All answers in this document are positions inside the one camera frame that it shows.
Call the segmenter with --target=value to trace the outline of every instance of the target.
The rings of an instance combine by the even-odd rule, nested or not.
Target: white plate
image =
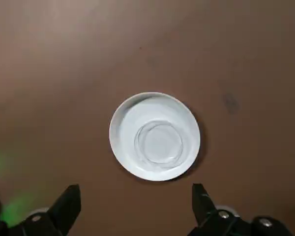
[[[180,176],[196,160],[200,131],[182,102],[164,93],[144,92],[117,108],[109,140],[127,171],[143,179],[164,181]]]

